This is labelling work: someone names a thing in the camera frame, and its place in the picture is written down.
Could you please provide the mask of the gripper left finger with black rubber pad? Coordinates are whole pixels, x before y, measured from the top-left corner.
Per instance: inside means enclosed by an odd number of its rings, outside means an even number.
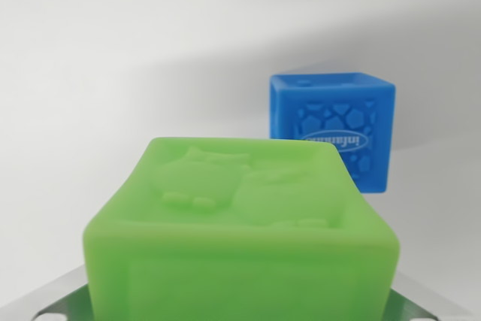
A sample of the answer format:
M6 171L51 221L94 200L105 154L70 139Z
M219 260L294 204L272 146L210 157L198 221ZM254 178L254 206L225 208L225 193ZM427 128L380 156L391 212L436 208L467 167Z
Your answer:
M1 320L36 320L47 313L93 320L84 265L1 307Z

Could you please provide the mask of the gripper right finger with black rubber pad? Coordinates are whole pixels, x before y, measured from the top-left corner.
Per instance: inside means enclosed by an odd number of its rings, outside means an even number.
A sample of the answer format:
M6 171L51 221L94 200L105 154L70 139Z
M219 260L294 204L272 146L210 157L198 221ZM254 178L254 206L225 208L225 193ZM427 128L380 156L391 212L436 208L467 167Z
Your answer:
M387 321L474 321L470 311L398 272L386 304Z

